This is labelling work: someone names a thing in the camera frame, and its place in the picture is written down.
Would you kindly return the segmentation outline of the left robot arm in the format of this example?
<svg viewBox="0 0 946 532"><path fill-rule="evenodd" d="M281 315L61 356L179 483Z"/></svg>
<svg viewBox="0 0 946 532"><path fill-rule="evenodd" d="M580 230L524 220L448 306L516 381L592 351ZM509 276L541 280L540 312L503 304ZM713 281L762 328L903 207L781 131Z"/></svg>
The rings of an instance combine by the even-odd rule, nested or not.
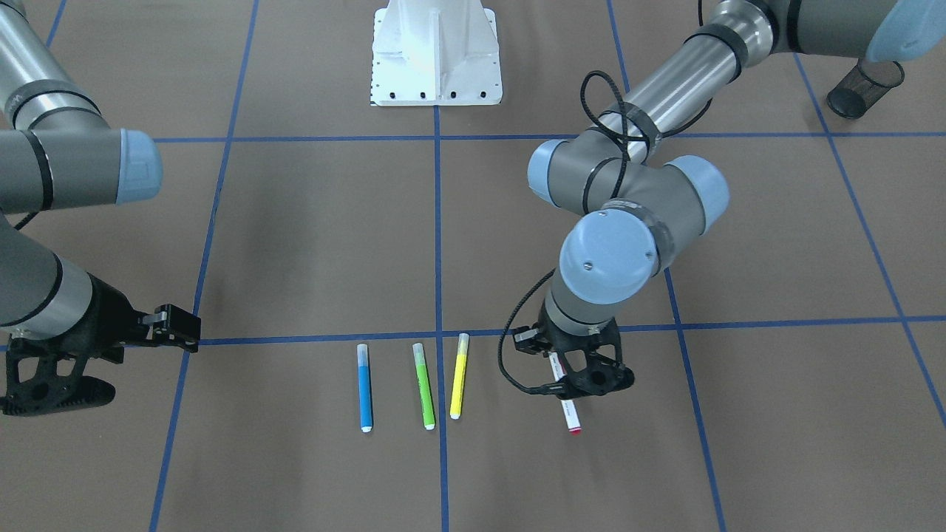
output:
<svg viewBox="0 0 946 532"><path fill-rule="evenodd" d="M511 384L577 400L625 390L635 375L622 353L619 310L704 235L729 206L729 185L710 161L681 155L651 165L671 137L744 71L794 52L904 63L944 38L942 1L722 1L660 67L604 111L585 98L591 124L571 140L535 149L531 191L578 216L565 236L537 322L509 329L517 350L557 355L553 383Z"/></svg>

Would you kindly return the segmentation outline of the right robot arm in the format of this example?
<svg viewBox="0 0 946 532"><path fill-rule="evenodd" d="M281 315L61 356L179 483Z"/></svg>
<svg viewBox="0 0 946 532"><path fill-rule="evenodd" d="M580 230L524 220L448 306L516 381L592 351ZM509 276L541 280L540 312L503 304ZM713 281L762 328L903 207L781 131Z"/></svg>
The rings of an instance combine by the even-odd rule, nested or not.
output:
<svg viewBox="0 0 946 532"><path fill-rule="evenodd" d="M9 216L121 205L161 189L163 163L145 132L114 129L69 78L27 20L1 7L2 413L33 417L109 404L115 388L85 374L92 359L121 364L127 346L196 352L198 316L166 304L145 313L124 293L31 239Z"/></svg>

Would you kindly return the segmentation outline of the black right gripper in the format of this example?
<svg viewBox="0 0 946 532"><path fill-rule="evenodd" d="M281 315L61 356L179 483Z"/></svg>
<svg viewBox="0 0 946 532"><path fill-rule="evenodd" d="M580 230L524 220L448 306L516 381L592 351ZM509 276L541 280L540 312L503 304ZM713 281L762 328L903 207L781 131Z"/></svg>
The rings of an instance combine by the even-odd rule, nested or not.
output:
<svg viewBox="0 0 946 532"><path fill-rule="evenodd" d="M2 414L14 417L111 403L114 385L84 374L90 358L121 363L127 346L176 347L196 353L202 340L199 316L172 304L156 307L149 315L142 313L133 309L124 293L88 273L62 276L50 303L9 329Z"/></svg>

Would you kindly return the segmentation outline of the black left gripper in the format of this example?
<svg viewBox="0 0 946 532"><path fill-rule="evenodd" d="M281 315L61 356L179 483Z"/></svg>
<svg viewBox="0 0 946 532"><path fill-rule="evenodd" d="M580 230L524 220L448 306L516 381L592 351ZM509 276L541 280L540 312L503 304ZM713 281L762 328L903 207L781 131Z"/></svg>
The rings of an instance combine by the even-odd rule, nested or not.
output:
<svg viewBox="0 0 946 532"><path fill-rule="evenodd" d="M546 299L537 322L514 329L514 343L521 352L539 355L554 352L565 368L557 378L553 395L559 400L605 396L635 383L634 372L624 363L624 351L615 318L608 322L584 323L568 316L553 299ZM572 368L565 355L580 352L585 367Z"/></svg>

